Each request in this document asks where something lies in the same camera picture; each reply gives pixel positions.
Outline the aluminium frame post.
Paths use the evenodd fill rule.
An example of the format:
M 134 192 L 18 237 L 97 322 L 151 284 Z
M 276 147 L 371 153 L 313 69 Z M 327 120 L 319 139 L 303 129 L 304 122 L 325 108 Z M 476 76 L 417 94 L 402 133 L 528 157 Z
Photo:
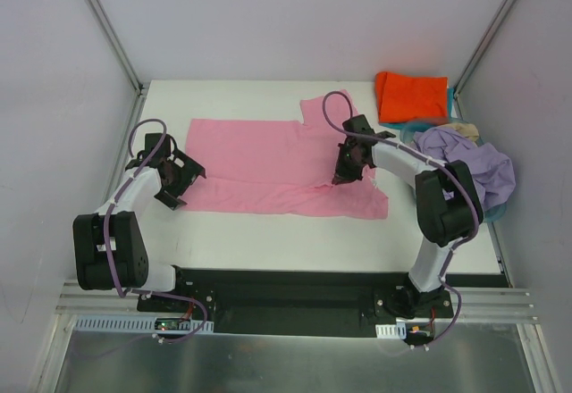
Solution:
M 500 34 L 502 26 L 505 21 L 516 7 L 518 0 L 502 0 L 497 11 L 492 16 L 492 20 L 488 24 L 485 32 L 479 39 L 474 52 L 471 54 L 467 64 L 460 73 L 456 83 L 454 85 L 453 98 L 457 99 L 473 74 L 475 73 L 477 67 L 480 65 L 484 59 L 486 53 L 492 45 L 494 39 Z
M 110 21 L 108 14 L 102 4 L 101 0 L 85 0 L 89 10 L 93 14 L 95 21 L 102 31 L 106 42 L 108 43 L 111 51 L 119 63 L 122 72 L 130 83 L 130 86 L 139 96 L 145 93 L 146 86 L 140 79 L 138 73 L 136 72 L 127 52 L 119 39 L 114 25 Z

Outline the teal plastic basket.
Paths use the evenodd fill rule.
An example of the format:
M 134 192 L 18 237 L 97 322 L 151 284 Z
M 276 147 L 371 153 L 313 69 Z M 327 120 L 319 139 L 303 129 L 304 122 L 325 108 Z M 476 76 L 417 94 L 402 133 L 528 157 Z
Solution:
M 400 131 L 400 139 L 402 142 L 408 144 L 415 148 L 415 144 L 413 142 L 413 135 L 415 132 L 425 132 L 433 127 L 440 127 L 443 124 L 451 123 L 451 122 L 463 122 L 468 123 L 459 119 L 455 118 L 423 118 L 418 119 L 415 121 L 410 121 L 403 125 Z M 485 144 L 481 138 L 476 142 L 477 145 Z M 493 222 L 498 219 L 506 212 L 506 205 L 507 202 L 503 205 L 498 205 L 488 211 L 484 211 L 484 221 L 485 222 Z

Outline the purple t shirt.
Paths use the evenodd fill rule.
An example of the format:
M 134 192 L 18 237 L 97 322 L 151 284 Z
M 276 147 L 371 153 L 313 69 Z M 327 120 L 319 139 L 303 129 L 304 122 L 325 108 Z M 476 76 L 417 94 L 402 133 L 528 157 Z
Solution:
M 484 211 L 505 204 L 516 187 L 510 158 L 492 144 L 477 145 L 449 127 L 433 127 L 413 135 L 415 148 L 447 163 L 462 161 L 470 170 Z

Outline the left aluminium frame post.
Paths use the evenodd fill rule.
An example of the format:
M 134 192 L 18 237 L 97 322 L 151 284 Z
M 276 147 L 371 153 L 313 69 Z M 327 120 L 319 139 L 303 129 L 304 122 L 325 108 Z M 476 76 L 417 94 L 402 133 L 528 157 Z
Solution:
M 106 42 L 108 43 L 111 51 L 119 63 L 122 72 L 130 83 L 130 86 L 139 96 L 145 93 L 146 86 L 140 79 L 138 73 L 136 72 L 127 52 L 119 39 L 114 25 L 110 21 L 108 14 L 102 4 L 101 0 L 85 0 L 89 10 L 93 14 L 95 21 L 102 31 Z

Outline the front aluminium frame rail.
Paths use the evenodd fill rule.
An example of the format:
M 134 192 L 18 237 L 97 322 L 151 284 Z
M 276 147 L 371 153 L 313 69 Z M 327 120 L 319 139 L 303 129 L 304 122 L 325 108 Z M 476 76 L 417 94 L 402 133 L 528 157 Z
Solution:
M 461 304 L 462 322 L 538 324 L 541 320 L 533 297 L 525 288 L 455 287 L 460 294 L 452 297 L 450 307 Z M 84 291 L 74 282 L 66 282 L 56 305 L 58 314 L 134 315 L 137 298 L 118 297 L 113 291 Z

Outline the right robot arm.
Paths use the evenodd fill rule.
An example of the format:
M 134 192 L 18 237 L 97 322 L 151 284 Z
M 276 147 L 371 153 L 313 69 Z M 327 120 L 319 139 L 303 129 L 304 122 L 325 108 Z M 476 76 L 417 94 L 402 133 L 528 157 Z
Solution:
M 334 185 L 362 180 L 368 167 L 391 172 L 415 192 L 422 244 L 403 286 L 383 305 L 396 317 L 423 316 L 442 301 L 452 256 L 476 235 L 483 221 L 470 170 L 462 161 L 445 163 L 423 155 L 389 132 L 374 132 L 363 114 L 335 129 L 346 138 L 339 144 Z

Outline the orange folded t shirt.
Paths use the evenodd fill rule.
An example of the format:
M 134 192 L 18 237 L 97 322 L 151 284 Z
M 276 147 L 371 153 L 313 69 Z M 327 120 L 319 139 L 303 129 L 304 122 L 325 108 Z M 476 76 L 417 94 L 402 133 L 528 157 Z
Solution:
M 448 115 L 446 77 L 410 77 L 381 71 L 374 79 L 380 123 L 397 124 Z

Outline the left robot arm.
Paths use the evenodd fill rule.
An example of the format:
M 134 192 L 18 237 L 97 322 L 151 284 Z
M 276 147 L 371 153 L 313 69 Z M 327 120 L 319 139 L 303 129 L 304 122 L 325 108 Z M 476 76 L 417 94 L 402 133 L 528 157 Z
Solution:
M 158 291 L 168 311 L 189 301 L 188 289 L 177 282 L 177 269 L 149 259 L 139 217 L 152 201 L 170 210 L 186 206 L 182 196 L 205 168 L 184 154 L 168 134 L 148 133 L 144 149 L 125 167 L 120 186 L 95 212 L 72 224 L 77 281 L 84 290 Z

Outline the pink t shirt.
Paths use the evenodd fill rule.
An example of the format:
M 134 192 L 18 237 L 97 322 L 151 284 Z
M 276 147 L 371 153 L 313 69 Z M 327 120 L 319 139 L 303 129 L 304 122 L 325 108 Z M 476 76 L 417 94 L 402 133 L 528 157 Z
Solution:
M 184 194 L 193 212 L 296 214 L 384 220 L 388 197 L 375 185 L 375 172 L 334 185 L 336 131 L 357 116 L 348 92 L 303 100 L 302 121 L 194 119 L 185 152 L 206 169 Z

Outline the right aluminium frame post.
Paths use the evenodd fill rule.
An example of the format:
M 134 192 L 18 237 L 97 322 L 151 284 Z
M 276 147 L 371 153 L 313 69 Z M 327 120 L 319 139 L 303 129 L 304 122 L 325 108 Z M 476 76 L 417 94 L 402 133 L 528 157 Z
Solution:
M 454 85 L 453 98 L 457 99 L 473 74 L 475 73 L 477 67 L 480 65 L 484 59 L 486 53 L 492 45 L 494 39 L 500 34 L 502 26 L 505 21 L 516 7 L 518 0 L 502 0 L 497 11 L 492 16 L 492 20 L 488 24 L 485 32 L 479 39 L 474 52 L 471 54 L 467 64 L 460 73 L 456 83 Z

